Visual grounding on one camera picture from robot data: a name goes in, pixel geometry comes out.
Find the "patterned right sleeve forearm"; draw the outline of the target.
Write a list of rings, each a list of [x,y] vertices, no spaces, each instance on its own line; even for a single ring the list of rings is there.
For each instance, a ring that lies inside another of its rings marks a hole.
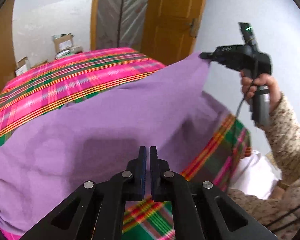
[[[236,189],[228,195],[278,239],[292,239],[300,229],[300,127],[285,98],[270,114],[265,130],[274,160],[288,187],[280,199],[259,199]]]

